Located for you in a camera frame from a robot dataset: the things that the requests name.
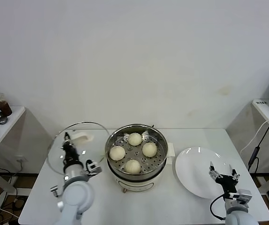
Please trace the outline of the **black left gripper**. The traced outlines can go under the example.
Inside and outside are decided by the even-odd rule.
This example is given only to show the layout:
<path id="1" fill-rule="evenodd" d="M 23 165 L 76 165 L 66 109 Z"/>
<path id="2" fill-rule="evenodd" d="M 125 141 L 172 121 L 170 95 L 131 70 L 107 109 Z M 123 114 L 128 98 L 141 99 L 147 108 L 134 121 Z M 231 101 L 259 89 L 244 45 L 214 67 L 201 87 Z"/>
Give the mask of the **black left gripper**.
<path id="1" fill-rule="evenodd" d="M 63 150 L 65 151 L 65 157 L 63 160 L 63 164 L 65 167 L 81 164 L 79 160 L 79 154 L 77 153 L 76 148 L 73 146 L 71 137 L 68 132 L 65 132 L 64 134 Z"/>

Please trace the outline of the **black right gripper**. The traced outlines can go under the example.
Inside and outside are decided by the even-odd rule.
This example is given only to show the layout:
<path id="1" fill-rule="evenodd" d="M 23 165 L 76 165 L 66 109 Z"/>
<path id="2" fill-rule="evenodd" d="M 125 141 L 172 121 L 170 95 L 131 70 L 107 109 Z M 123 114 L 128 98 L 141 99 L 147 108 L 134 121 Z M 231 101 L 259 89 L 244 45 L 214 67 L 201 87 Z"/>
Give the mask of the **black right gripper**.
<path id="1" fill-rule="evenodd" d="M 224 193 L 237 192 L 236 185 L 238 184 L 240 174 L 237 174 L 235 169 L 232 169 L 231 174 L 232 176 L 223 175 L 221 177 L 220 173 L 215 170 L 212 161 L 210 162 L 209 175 L 213 180 L 215 180 L 217 184 L 220 184 L 222 186 Z"/>

